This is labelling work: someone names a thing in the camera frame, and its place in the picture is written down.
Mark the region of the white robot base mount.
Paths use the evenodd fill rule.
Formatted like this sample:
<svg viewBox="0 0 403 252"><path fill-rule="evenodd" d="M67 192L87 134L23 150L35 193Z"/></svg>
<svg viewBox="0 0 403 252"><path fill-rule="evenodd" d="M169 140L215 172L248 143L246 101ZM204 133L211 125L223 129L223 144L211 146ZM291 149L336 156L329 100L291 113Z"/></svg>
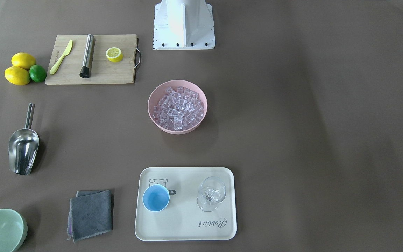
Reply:
<svg viewBox="0 0 403 252"><path fill-rule="evenodd" d="M215 48L213 9L206 1L162 0L154 10L153 49Z"/></svg>

